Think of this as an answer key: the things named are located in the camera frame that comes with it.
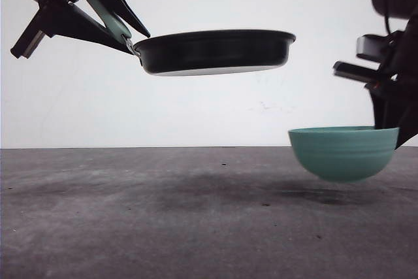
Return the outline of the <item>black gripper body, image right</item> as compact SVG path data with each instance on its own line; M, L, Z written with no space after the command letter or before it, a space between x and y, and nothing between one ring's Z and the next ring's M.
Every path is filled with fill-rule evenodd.
M401 103L417 102L417 18L405 30L385 37L364 35L357 40L357 57L379 64L370 69L337 61L334 75L366 84L373 95Z

